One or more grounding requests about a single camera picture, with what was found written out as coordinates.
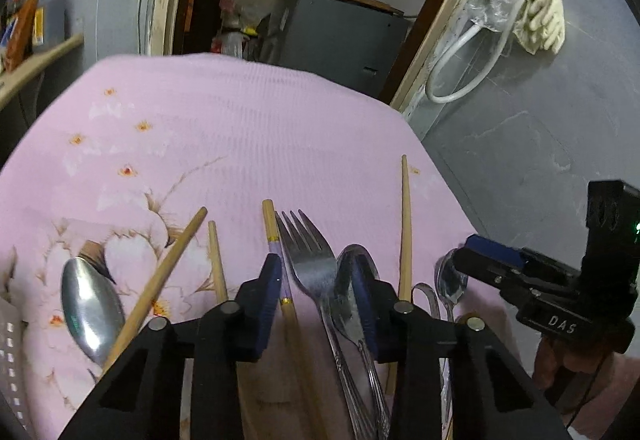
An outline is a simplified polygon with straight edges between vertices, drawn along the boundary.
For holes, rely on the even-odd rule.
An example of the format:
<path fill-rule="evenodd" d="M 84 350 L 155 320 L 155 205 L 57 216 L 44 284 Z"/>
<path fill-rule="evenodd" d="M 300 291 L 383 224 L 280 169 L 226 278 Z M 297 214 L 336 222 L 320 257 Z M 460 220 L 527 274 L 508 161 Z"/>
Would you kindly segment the person's right hand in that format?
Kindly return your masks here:
<path fill-rule="evenodd" d="M 583 396 L 597 397 L 613 379 L 615 354 L 606 347 L 572 348 L 558 339 L 542 337 L 536 353 L 533 381 L 542 391 L 558 383 L 559 371 L 573 373 L 556 404 L 574 408 Z"/>

